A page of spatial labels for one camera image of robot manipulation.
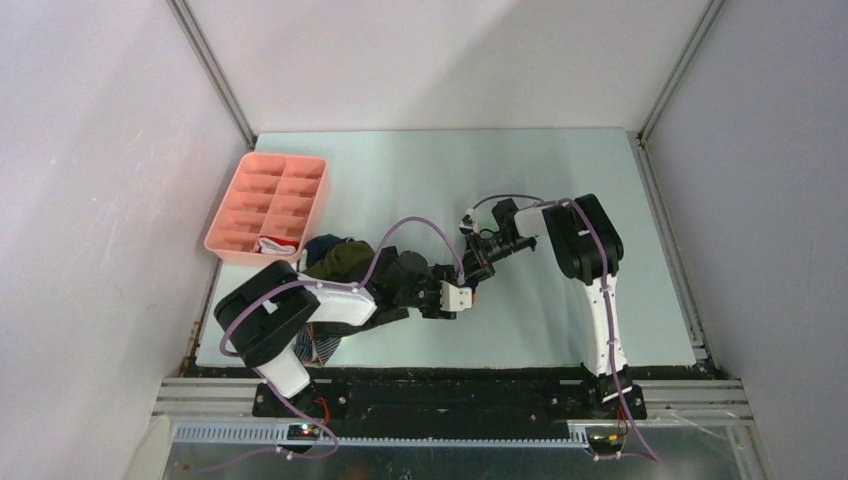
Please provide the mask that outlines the olive green underwear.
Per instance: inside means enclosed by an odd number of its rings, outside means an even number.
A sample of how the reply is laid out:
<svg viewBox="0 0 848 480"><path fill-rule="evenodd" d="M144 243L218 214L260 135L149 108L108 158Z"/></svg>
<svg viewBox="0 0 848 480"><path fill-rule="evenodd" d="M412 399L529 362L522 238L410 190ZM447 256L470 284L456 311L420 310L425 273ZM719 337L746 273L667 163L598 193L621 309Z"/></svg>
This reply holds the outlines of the olive green underwear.
<svg viewBox="0 0 848 480"><path fill-rule="evenodd" d="M329 248L304 274L318 280L349 282L355 279L362 264L367 268L373 257L374 250L367 242L344 241Z"/></svg>

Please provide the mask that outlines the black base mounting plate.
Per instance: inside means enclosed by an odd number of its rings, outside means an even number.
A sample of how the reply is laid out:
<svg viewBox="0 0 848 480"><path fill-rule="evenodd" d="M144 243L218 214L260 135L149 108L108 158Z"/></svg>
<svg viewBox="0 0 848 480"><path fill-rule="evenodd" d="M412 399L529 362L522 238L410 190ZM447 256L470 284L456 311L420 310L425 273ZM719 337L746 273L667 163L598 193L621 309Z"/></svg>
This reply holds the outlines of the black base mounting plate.
<svg viewBox="0 0 848 480"><path fill-rule="evenodd" d="M518 369L308 368L295 407L345 440L564 441L577 423L613 422L623 406L645 420L688 391L713 403L709 386L724 379L710 363L628 367L630 392L592 401L582 367Z"/></svg>

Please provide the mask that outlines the aluminium corner post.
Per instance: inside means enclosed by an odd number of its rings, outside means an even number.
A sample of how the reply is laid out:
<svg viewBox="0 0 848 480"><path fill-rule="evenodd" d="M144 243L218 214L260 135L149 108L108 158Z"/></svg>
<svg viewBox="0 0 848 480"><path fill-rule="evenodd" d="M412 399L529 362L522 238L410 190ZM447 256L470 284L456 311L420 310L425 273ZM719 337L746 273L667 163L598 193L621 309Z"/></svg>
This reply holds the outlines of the aluminium corner post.
<svg viewBox="0 0 848 480"><path fill-rule="evenodd" d="M694 64L715 23L719 20L726 4L726 0L709 0L698 17L695 26L673 63L659 94L638 130L636 138L639 140L639 145L642 148L647 148L650 138L656 131L665 110L682 86L688 71Z"/></svg>
<svg viewBox="0 0 848 480"><path fill-rule="evenodd" d="M186 0L167 0L166 4L175 17L188 45L194 52L247 151L253 151L258 135L251 126L190 2Z"/></svg>

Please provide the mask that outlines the left aluminium corner post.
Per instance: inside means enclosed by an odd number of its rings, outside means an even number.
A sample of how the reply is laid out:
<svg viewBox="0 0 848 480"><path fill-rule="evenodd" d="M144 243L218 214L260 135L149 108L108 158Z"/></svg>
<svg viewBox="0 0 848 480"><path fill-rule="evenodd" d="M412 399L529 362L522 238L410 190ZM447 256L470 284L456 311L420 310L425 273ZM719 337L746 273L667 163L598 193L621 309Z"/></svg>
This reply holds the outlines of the left aluminium corner post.
<svg viewBox="0 0 848 480"><path fill-rule="evenodd" d="M194 52L247 151L253 151L258 135L251 126L190 2L186 0L167 0L166 4L175 17L188 45Z"/></svg>

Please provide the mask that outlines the pink divided storage tray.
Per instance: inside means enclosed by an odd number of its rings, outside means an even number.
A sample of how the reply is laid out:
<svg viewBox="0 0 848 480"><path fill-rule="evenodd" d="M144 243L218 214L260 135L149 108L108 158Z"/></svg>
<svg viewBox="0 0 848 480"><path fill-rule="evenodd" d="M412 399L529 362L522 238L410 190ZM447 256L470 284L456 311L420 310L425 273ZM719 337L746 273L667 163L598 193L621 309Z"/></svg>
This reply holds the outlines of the pink divided storage tray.
<svg viewBox="0 0 848 480"><path fill-rule="evenodd" d="M204 247L228 264L264 267L296 263L316 236L330 188L320 157L251 152L240 161L204 239ZM294 240L291 256L256 252L260 236Z"/></svg>

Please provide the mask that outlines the red white underwear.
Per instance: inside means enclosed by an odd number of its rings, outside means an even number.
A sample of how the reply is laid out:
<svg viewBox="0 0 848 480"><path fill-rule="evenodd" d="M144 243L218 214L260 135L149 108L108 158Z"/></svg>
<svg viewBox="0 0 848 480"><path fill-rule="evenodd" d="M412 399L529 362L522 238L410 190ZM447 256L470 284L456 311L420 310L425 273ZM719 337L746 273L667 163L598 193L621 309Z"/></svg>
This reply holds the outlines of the red white underwear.
<svg viewBox="0 0 848 480"><path fill-rule="evenodd" d="M298 248L299 243L294 240L260 236L257 241L256 252L263 255L291 256L298 251Z"/></svg>

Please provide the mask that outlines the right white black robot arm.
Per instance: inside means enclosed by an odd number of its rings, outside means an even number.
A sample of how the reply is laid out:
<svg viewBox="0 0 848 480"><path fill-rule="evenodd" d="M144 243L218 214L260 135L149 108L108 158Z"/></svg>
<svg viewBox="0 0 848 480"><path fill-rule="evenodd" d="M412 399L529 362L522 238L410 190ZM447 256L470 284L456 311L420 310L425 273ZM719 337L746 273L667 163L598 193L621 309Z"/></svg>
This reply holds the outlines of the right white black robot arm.
<svg viewBox="0 0 848 480"><path fill-rule="evenodd" d="M632 389L632 381L626 377L628 361L618 337L615 300L624 257L621 237L593 194L557 201L522 194L522 199L534 202L526 208L515 204L517 197L490 197L496 202L492 208L495 230L480 226L480 202L461 218L459 231L466 243L462 256L464 285L475 291L481 282L494 276L496 262L525 249L533 250L539 237L548 237L561 273L581 284L590 319L588 352L581 363L581 402L591 416L606 418Z"/></svg>

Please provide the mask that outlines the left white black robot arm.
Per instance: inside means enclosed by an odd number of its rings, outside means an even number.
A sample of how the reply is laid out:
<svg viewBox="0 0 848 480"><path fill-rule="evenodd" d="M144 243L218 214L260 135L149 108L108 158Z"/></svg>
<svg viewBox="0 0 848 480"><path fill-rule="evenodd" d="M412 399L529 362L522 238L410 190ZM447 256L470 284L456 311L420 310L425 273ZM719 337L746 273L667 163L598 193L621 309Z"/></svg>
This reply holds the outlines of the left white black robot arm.
<svg viewBox="0 0 848 480"><path fill-rule="evenodd" d="M406 317L452 320L470 308L474 294L452 265L429 264L420 254L386 247L366 253L350 267L298 272L275 261L214 307L224 330L221 351L239 358L278 392L292 416L316 403L307 367L324 361L335 344Z"/></svg>

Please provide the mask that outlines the right aluminium corner post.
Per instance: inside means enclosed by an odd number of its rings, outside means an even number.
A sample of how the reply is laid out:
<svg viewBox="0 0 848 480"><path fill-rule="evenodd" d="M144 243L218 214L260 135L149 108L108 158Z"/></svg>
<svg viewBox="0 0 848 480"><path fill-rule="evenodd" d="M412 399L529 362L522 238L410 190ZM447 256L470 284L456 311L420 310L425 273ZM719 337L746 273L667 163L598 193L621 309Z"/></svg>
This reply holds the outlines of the right aluminium corner post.
<svg viewBox="0 0 848 480"><path fill-rule="evenodd" d="M688 71L694 64L715 23L719 20L726 4L726 0L709 0L698 17L695 26L673 63L659 94L638 130L636 138L639 140L639 145L642 148L647 148L650 138L656 131L665 110L682 86Z"/></svg>

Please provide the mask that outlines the dark striped underwear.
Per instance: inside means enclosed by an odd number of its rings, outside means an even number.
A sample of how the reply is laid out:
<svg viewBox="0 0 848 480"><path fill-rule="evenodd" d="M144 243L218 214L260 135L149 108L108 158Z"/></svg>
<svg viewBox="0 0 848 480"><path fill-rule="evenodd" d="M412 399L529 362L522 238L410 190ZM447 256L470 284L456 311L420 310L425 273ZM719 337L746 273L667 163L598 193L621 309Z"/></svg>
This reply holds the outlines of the dark striped underwear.
<svg viewBox="0 0 848 480"><path fill-rule="evenodd" d="M409 310L407 308L378 308L360 326L338 322L309 322L295 336L292 350L301 363L309 366L324 366L344 338L408 317Z"/></svg>

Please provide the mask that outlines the dark blue underwear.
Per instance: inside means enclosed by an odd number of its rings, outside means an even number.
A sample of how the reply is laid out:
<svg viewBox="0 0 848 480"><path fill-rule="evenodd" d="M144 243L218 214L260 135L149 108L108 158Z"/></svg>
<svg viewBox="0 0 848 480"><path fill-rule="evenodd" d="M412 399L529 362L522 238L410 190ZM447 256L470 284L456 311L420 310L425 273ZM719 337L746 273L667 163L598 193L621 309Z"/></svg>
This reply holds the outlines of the dark blue underwear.
<svg viewBox="0 0 848 480"><path fill-rule="evenodd" d="M318 261L324 259L332 248L352 240L352 237L339 237L333 234L314 237L304 246L305 267L311 268Z"/></svg>

